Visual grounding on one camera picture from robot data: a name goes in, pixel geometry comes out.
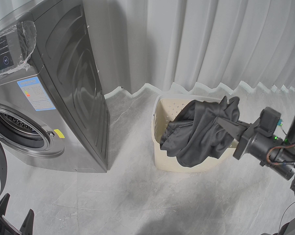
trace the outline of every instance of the yellow warning sticker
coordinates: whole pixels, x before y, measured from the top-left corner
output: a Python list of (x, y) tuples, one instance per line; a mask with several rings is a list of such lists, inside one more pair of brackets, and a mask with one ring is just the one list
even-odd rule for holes
[(58, 129), (54, 130), (56, 132), (56, 134), (61, 138), (61, 139), (64, 139), (65, 136), (62, 134), (62, 132)]

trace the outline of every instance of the side panel of washing machine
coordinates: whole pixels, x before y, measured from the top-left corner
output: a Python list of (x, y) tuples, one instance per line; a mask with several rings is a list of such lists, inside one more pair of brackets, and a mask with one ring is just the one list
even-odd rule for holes
[(107, 166), (110, 115), (97, 74), (82, 0), (62, 0), (36, 21), (36, 45), (81, 143)]

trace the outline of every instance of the gray floor tile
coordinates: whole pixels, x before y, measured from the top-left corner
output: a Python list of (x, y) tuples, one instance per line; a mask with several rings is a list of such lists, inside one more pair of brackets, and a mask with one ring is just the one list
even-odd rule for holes
[[(288, 130), (295, 113), (295, 91), (248, 93), (238, 87), (193, 93), (239, 96), (240, 119), (253, 122), (270, 106)], [(32, 208), (34, 234), (245, 234), (277, 232), (295, 198), (284, 180), (257, 159), (228, 158), (205, 173), (173, 173), (154, 166), (151, 116), (158, 93), (136, 97), (121, 91), (107, 99), (110, 111), (109, 170), (106, 174), (67, 173), (23, 164), (7, 154), (11, 194), (7, 218), (19, 227)], [(276, 135), (283, 137), (280, 128)], [(295, 204), (283, 224), (295, 217)]]

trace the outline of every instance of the white plastic basket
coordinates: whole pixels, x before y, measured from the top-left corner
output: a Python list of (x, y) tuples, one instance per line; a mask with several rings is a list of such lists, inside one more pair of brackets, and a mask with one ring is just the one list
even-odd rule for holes
[(169, 121), (173, 121), (181, 109), (192, 100), (220, 102), (220, 99), (217, 98), (185, 94), (163, 94), (159, 95), (155, 101), (151, 129), (152, 139), (154, 142), (154, 162), (155, 166), (160, 170), (174, 172), (207, 171), (217, 166), (226, 158), (230, 157), (236, 149), (237, 142), (233, 141), (230, 147), (226, 149), (219, 159), (208, 157), (201, 164), (198, 164), (192, 168), (181, 166), (177, 162), (176, 157), (167, 157), (167, 151), (161, 150), (159, 147), (161, 136), (164, 133)]

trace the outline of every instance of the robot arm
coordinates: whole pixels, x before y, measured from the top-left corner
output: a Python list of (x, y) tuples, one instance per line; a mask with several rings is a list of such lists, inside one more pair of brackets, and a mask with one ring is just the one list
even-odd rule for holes
[(4, 197), (0, 200), (0, 235), (32, 235), (34, 220), (33, 210), (29, 210), (28, 215), (24, 219), (19, 230), (17, 230), (5, 219), (4, 216), (6, 214), (9, 197), (10, 195), (6, 193)]
[(286, 180), (294, 175), (290, 188), (295, 193), (295, 116), (285, 139), (274, 135), (281, 119), (280, 113), (270, 107), (263, 109), (253, 124), (224, 118), (218, 118), (217, 122), (239, 141), (233, 154), (236, 159), (249, 153), (260, 160), (261, 166), (270, 167)]

